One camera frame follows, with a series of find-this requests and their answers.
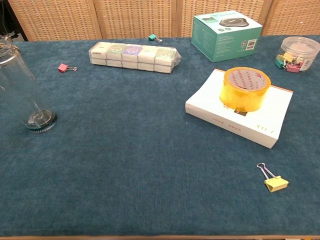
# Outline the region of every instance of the metal clip handle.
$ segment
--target metal clip handle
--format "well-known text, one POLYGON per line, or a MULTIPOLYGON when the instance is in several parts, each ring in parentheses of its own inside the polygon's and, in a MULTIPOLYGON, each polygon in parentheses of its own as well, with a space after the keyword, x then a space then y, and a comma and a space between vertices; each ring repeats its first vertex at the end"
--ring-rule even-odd
POLYGON ((260 168, 261 172, 263 173, 263 175, 265 176, 266 179, 269 179, 269 177, 267 176, 265 170, 273 177, 273 178, 276 178, 276 176, 271 172, 269 171, 269 169, 266 167, 266 164, 264 162, 260 162, 256 165, 257 168, 260 168))

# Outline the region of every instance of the wrapped package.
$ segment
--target wrapped package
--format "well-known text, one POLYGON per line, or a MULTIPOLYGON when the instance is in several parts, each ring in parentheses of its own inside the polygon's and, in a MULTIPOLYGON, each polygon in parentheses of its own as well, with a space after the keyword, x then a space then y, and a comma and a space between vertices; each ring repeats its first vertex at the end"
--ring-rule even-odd
POLYGON ((90 63, 170 74, 181 61, 174 47, 98 42, 89 50, 90 63))

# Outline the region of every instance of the container lid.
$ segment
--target container lid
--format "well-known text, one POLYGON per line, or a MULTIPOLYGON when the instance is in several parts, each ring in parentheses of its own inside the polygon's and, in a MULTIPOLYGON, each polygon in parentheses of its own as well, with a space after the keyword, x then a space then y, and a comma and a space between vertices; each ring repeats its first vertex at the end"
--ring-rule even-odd
POLYGON ((283 40, 281 47, 293 55, 316 56, 320 50, 320 43, 302 36, 290 36, 283 40))

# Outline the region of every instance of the yellow binder clip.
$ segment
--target yellow binder clip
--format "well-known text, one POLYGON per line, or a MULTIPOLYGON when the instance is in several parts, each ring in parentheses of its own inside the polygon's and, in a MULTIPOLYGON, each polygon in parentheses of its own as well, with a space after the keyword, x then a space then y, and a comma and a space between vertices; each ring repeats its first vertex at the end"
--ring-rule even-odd
POLYGON ((285 189, 288 186, 289 182, 287 180, 284 180, 281 176, 273 175, 273 173, 268 170, 268 168, 266 167, 266 164, 264 164, 263 162, 258 163, 256 166, 257 168, 260 168, 262 173, 264 174, 266 178, 266 180, 264 181, 264 184, 267 186, 270 193, 281 190, 281 189, 285 189), (265 170, 272 176, 272 178, 269 178, 267 176, 265 170))

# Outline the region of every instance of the yellow packing tape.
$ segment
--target yellow packing tape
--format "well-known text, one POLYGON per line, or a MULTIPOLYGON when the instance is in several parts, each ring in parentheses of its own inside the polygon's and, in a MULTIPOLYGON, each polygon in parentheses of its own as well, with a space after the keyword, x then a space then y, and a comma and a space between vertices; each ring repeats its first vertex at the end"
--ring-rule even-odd
POLYGON ((220 100, 240 112, 258 110, 271 85, 262 71, 250 67, 234 67, 224 73, 220 100))

